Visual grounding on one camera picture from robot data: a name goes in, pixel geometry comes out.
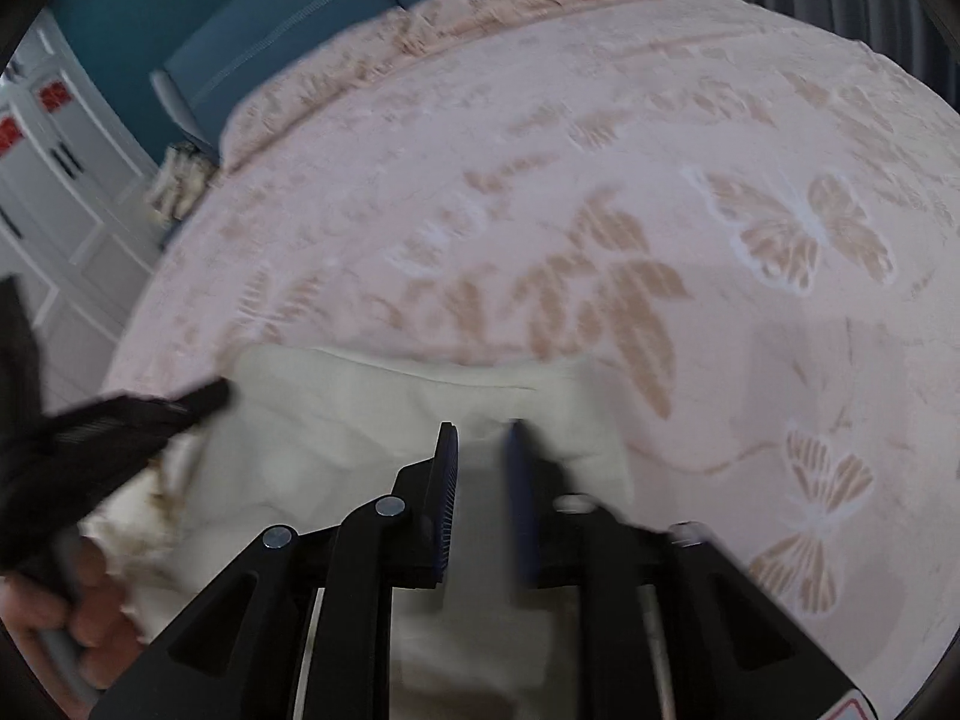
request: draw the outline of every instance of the black cabinet handle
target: black cabinet handle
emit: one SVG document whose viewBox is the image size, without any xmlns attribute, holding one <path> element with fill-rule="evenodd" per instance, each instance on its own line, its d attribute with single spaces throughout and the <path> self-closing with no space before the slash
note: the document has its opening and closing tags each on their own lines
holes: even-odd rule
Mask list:
<svg viewBox="0 0 960 720">
<path fill-rule="evenodd" d="M 59 143 L 61 144 L 61 151 L 64 154 L 66 154 L 66 158 L 70 160 L 70 164 L 73 165 L 74 169 L 77 172 L 83 172 L 83 165 L 80 165 L 80 163 L 77 162 L 77 157 L 73 155 L 73 151 L 70 151 L 70 149 L 67 148 L 66 143 L 64 143 L 64 141 L 60 141 Z"/>
<path fill-rule="evenodd" d="M 23 240 L 23 233 L 20 232 L 20 228 L 13 223 L 13 220 L 7 215 L 7 212 L 4 211 L 2 207 L 0 207 L 0 220 L 3 221 L 4 225 L 7 225 L 7 229 L 11 231 L 11 234 L 13 234 L 13 237 L 15 237 L 16 240 Z"/>
<path fill-rule="evenodd" d="M 56 159 L 56 163 L 61 166 L 66 175 L 68 175 L 70 178 L 76 179 L 77 174 L 73 172 L 73 170 L 70 170 L 70 166 L 64 162 L 64 158 L 59 155 L 59 152 L 56 151 L 56 148 L 50 149 L 50 155 Z"/>
</svg>

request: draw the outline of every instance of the cream cloth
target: cream cloth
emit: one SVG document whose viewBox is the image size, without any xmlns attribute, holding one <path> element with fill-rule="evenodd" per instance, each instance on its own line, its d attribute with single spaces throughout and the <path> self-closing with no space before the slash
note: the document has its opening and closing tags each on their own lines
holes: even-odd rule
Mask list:
<svg viewBox="0 0 960 720">
<path fill-rule="evenodd" d="M 462 448 L 450 570 L 443 591 L 395 593 L 395 712 L 572 716 L 576 640 L 565 609 L 575 596 L 515 600 L 498 448 L 512 419 L 528 419 L 578 490 L 627 512 L 625 450 L 588 360 L 467 368 L 255 346 L 232 379 L 234 403 L 194 442 L 194 471 L 181 469 L 191 481 L 176 545 L 152 555 L 167 583 L 134 575 L 134 610 L 148 632 L 269 525 L 326 528 L 388 493 L 397 469 L 432 456 L 448 420 Z M 123 491 L 93 524 L 114 553 L 128 549 L 119 536 L 160 546 L 145 490 L 141 481 Z"/>
</svg>

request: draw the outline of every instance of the warning label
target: warning label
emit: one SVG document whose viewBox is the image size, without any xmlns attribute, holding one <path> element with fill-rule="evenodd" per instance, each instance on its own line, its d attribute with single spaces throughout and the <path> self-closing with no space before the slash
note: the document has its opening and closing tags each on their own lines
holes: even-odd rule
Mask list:
<svg viewBox="0 0 960 720">
<path fill-rule="evenodd" d="M 859 690 L 851 690 L 820 720 L 877 720 L 870 704 Z"/>
</svg>

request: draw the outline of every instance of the metal bolt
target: metal bolt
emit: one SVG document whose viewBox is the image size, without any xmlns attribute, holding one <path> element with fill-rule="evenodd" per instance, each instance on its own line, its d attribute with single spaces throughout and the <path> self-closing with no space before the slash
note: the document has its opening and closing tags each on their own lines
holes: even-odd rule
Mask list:
<svg viewBox="0 0 960 720">
<path fill-rule="evenodd" d="M 560 495 L 553 499 L 553 508 L 560 514 L 589 514 L 597 504 L 589 495 Z"/>
<path fill-rule="evenodd" d="M 373 507 L 381 517 L 396 517 L 397 514 L 403 514 L 407 505 L 403 502 L 403 498 L 387 495 L 386 498 L 380 498 Z"/>
<path fill-rule="evenodd" d="M 267 549 L 281 549 L 290 543 L 294 538 L 294 533 L 283 525 L 277 525 L 270 528 L 263 535 L 263 545 Z"/>
<path fill-rule="evenodd" d="M 670 541 L 678 547 L 695 547 L 705 541 L 712 541 L 712 533 L 702 522 L 679 522 L 667 530 Z"/>
</svg>

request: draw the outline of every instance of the blue headboard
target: blue headboard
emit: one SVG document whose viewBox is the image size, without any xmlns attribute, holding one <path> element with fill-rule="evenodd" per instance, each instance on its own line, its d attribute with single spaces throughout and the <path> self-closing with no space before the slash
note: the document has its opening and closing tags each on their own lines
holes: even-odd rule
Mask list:
<svg viewBox="0 0 960 720">
<path fill-rule="evenodd" d="M 152 76 L 171 118 L 216 146 L 230 111 L 277 71 L 397 0 L 233 0 Z"/>
<path fill-rule="evenodd" d="M 419 0 L 233 0 L 151 76 L 171 119 L 215 154 L 230 111 L 348 26 Z"/>
</svg>

